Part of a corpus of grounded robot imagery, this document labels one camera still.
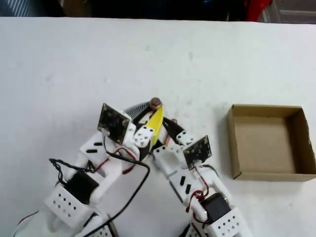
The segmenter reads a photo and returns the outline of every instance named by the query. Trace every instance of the wire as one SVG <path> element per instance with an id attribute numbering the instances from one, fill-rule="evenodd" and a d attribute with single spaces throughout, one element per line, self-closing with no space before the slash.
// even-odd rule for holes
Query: wire
<path id="1" fill-rule="evenodd" d="M 88 168 L 82 168 L 82 167 L 77 167 L 71 164 L 68 164 L 67 162 L 64 162 L 61 159 L 53 159 L 50 158 L 49 161 L 52 163 L 52 165 L 58 170 L 58 181 L 62 184 L 62 185 L 66 185 L 66 182 L 63 180 L 64 174 L 63 171 L 61 170 L 61 166 L 59 164 L 62 164 L 66 167 L 69 167 L 71 169 L 74 170 L 78 170 L 78 171 L 83 171 L 83 172 L 90 172 L 90 173 L 95 173 L 95 169 L 88 167 Z"/>
<path id="2" fill-rule="evenodd" d="M 198 173 L 199 177 L 201 178 L 202 182 L 204 183 L 204 185 L 206 186 L 206 194 L 204 194 L 204 198 L 207 197 L 207 195 L 209 194 L 209 187 L 207 182 L 205 181 L 205 179 L 203 178 L 203 176 L 199 173 L 198 169 L 196 167 L 194 167 L 194 169 L 196 170 L 196 172 Z"/>
<path id="3" fill-rule="evenodd" d="M 198 200 L 204 199 L 203 191 L 202 191 L 202 190 L 195 190 L 195 191 L 191 194 L 189 204 L 188 204 L 188 206 L 187 206 L 187 208 L 186 208 L 186 212 L 189 212 L 189 211 L 190 211 L 191 201 L 192 201 L 192 199 L 193 199 L 194 196 L 196 196 L 196 198 L 197 198 Z"/>
<path id="4" fill-rule="evenodd" d="M 134 160 L 137 160 L 136 155 L 130 151 L 129 149 L 125 148 L 125 147 L 119 147 L 117 148 L 113 153 L 119 152 L 119 150 L 124 150 L 126 151 Z M 132 171 L 132 169 L 134 168 L 135 164 L 133 164 L 130 168 L 123 170 L 123 174 L 128 174 L 129 172 Z"/>
<path id="5" fill-rule="evenodd" d="M 174 122 L 174 123 L 178 123 L 178 120 L 176 120 L 175 118 L 173 118 L 171 121 Z M 169 140 L 170 140 L 170 136 L 169 136 L 169 134 L 167 133 L 166 140 L 164 141 L 164 145 L 165 145 L 165 146 L 168 146 Z"/>
<path id="6" fill-rule="evenodd" d="M 217 173 L 216 169 L 214 169 L 214 167 L 213 167 L 212 165 L 209 165 L 209 164 L 203 164 L 203 165 L 200 165 L 199 167 L 206 167 L 206 168 L 210 168 L 210 169 L 212 169 L 212 170 L 216 173 L 217 177 L 219 177 L 219 175 L 218 175 L 218 173 Z"/>
<path id="7" fill-rule="evenodd" d="M 103 223 L 101 226 L 99 226 L 98 228 L 90 231 L 89 233 L 87 233 L 83 237 L 88 237 L 88 236 L 96 233 L 98 230 L 100 230 L 101 228 L 105 227 L 106 225 L 108 225 L 109 223 L 114 221 L 118 216 L 120 216 L 125 211 L 125 209 L 130 205 L 130 203 L 133 201 L 134 197 L 139 192 L 140 188 L 143 186 L 144 182 L 146 181 L 146 179 L 147 179 L 147 177 L 149 176 L 149 173 L 150 173 L 150 167 L 147 164 L 142 163 L 142 162 L 137 161 L 137 160 L 133 160 L 133 159 L 130 159 L 130 158 L 123 157 L 121 155 L 117 155 L 115 153 L 108 152 L 107 149 L 106 149 L 106 146 L 105 146 L 105 138 L 106 137 L 103 138 L 103 146 L 104 146 L 105 152 L 107 154 L 109 154 L 110 156 L 112 156 L 114 158 L 117 158 L 117 159 L 120 159 L 120 160 L 123 160 L 123 161 L 126 161 L 126 162 L 130 162 L 130 163 L 137 164 L 137 165 L 140 165 L 142 167 L 145 167 L 147 169 L 147 172 L 146 172 L 143 180 L 140 182 L 140 184 L 138 185 L 138 187 L 136 188 L 136 190 L 134 191 L 132 196 L 129 198 L 127 203 L 123 206 L 123 208 L 117 214 L 115 214 L 113 217 L 111 217 L 109 220 L 107 220 L 105 223 Z"/>
<path id="8" fill-rule="evenodd" d="M 26 216 L 26 217 L 23 217 L 23 218 L 19 221 L 19 223 L 16 225 L 16 228 L 15 228 L 15 230 L 14 230 L 14 232 L 13 232 L 13 233 L 14 233 L 14 234 L 13 234 L 13 237 L 15 237 L 15 234 L 16 234 L 16 232 L 17 232 L 17 230 L 18 230 L 19 225 L 20 225 L 23 221 L 25 221 L 26 219 L 28 219 L 28 218 L 34 216 L 35 214 L 37 214 L 38 212 L 39 212 L 39 211 L 36 211 L 36 212 L 34 212 L 34 213 L 32 213 L 32 214 Z"/>
<path id="9" fill-rule="evenodd" d="M 206 220 L 206 221 L 200 221 L 198 218 L 197 218 L 197 216 L 196 216 L 196 214 L 193 212 L 193 219 L 196 221 L 196 222 L 198 222 L 198 223 L 200 223 L 200 224 L 203 224 L 203 225 L 206 225 L 206 224 L 209 224 L 209 222 Z"/>
<path id="10" fill-rule="evenodd" d="M 27 219 L 27 218 L 29 218 L 29 217 L 31 217 L 31 216 L 34 216 L 34 215 L 37 214 L 38 212 L 39 212 L 39 211 L 36 211 L 36 212 L 34 212 L 34 213 L 32 213 L 32 214 L 26 216 L 26 217 L 23 217 L 23 218 L 19 221 L 18 225 L 20 225 L 21 222 L 24 221 L 25 219 Z"/>

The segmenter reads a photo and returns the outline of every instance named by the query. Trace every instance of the cardboard box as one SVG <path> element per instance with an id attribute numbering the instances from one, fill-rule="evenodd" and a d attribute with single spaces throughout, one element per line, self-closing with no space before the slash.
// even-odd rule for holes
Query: cardboard box
<path id="1" fill-rule="evenodd" d="M 315 155 L 301 107 L 232 105 L 227 120 L 234 179 L 316 178 Z"/>

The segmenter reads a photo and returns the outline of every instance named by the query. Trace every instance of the yellow block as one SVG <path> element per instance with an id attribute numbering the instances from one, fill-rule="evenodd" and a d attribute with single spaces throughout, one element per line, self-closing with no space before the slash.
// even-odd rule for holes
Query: yellow block
<path id="1" fill-rule="evenodd" d="M 158 136 L 161 130 L 161 126 L 162 126 L 162 121 L 163 121 L 163 106 L 158 109 L 154 115 L 148 120 L 148 122 L 146 123 L 146 126 L 151 127 L 152 129 L 155 130 L 154 135 L 153 135 L 153 142 L 152 142 L 152 146 L 154 144 L 156 144 L 157 140 L 158 140 Z"/>

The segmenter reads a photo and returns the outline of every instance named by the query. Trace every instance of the white table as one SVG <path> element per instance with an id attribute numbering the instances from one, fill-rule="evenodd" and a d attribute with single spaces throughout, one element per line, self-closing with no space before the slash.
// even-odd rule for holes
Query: white table
<path id="1" fill-rule="evenodd" d="M 316 26 L 70 18 L 0 18 L 0 230 L 9 236 L 50 193 L 57 171 L 96 131 L 103 102 L 160 97 L 170 118 L 208 134 L 210 163 L 254 237 L 313 237 L 316 180 L 231 179 L 225 115 L 232 103 L 303 106 L 316 143 Z M 143 175 L 105 198 L 116 213 Z M 189 217 L 155 169 L 115 220 L 122 237 L 173 237 Z"/>

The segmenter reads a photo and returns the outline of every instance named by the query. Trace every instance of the circuit board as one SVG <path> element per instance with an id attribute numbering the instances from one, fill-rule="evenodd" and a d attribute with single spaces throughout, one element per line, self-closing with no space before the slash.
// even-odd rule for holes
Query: circuit board
<path id="1" fill-rule="evenodd" d="M 103 104 L 98 124 L 99 131 L 102 128 L 109 131 L 109 138 L 122 145 L 128 124 L 128 117 L 125 117 L 107 104 Z"/>
<path id="2" fill-rule="evenodd" d="M 189 170 L 192 170 L 194 168 L 194 164 L 196 161 L 201 160 L 202 163 L 205 162 L 205 160 L 212 155 L 208 136 L 206 135 L 197 142 L 190 144 L 187 148 L 185 148 L 183 153 Z"/>

